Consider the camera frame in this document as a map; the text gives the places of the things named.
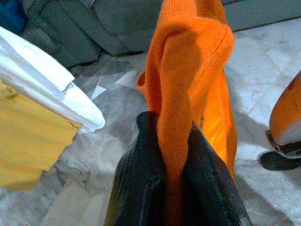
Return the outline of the teal blue plastic case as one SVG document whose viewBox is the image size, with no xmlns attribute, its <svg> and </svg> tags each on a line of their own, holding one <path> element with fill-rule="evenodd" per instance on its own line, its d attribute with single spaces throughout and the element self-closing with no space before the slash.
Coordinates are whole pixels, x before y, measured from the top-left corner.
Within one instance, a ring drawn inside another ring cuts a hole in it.
<svg viewBox="0 0 301 226">
<path fill-rule="evenodd" d="M 21 0 L 0 0 L 0 26 L 19 34 L 27 21 Z"/>
</svg>

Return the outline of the yellow t-shirt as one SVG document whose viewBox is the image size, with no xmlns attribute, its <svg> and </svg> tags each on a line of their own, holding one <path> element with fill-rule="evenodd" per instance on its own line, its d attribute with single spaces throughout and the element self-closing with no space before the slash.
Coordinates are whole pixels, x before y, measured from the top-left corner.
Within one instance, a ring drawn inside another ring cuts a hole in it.
<svg viewBox="0 0 301 226">
<path fill-rule="evenodd" d="M 0 79 L 0 187 L 32 189 L 80 128 Z"/>
</svg>

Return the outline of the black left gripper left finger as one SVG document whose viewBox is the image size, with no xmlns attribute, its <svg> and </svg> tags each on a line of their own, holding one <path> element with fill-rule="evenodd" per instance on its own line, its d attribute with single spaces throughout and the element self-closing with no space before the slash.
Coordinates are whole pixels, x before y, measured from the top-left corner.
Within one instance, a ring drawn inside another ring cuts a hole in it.
<svg viewBox="0 0 301 226">
<path fill-rule="evenodd" d="M 140 113 L 120 158 L 104 226 L 163 226 L 166 169 L 157 137 L 158 114 Z"/>
</svg>

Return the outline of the orange t-shirt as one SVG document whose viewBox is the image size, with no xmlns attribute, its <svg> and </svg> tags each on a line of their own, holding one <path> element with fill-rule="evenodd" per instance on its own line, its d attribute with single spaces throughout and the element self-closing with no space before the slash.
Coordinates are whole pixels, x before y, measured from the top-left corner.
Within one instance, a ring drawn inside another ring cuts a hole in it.
<svg viewBox="0 0 301 226">
<path fill-rule="evenodd" d="M 234 174 L 237 132 L 224 72 L 234 45 L 221 0 L 164 0 L 137 80 L 159 115 L 158 143 L 167 170 L 163 224 L 182 226 L 182 171 L 197 124 Z"/>
</svg>

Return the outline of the grey-green leather sofa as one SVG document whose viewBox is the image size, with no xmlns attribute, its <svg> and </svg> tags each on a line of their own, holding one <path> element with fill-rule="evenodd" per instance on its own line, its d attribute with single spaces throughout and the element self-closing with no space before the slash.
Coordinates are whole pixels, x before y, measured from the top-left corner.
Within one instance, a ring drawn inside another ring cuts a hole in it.
<svg viewBox="0 0 301 226">
<path fill-rule="evenodd" d="M 219 0 L 233 31 L 301 17 L 301 0 Z M 65 67 L 149 48 L 163 0 L 21 0 L 23 38 Z"/>
</svg>

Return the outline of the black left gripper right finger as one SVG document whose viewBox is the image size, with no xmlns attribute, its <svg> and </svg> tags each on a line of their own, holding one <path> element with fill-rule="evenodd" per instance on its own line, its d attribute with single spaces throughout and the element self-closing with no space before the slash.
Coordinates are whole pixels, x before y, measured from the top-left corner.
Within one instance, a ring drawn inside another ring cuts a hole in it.
<svg viewBox="0 0 301 226">
<path fill-rule="evenodd" d="M 192 125 L 183 170 L 185 226 L 253 226 L 230 172 Z"/>
</svg>

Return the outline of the white t-shirt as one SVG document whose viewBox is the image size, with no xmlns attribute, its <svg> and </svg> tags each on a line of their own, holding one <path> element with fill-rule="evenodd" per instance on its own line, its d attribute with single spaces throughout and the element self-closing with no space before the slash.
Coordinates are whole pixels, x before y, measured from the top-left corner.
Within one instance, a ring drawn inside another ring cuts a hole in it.
<svg viewBox="0 0 301 226">
<path fill-rule="evenodd" d="M 102 129 L 101 110 L 75 85 L 73 75 L 49 54 L 0 26 L 0 78 L 43 107 L 81 124 L 80 133 Z"/>
</svg>

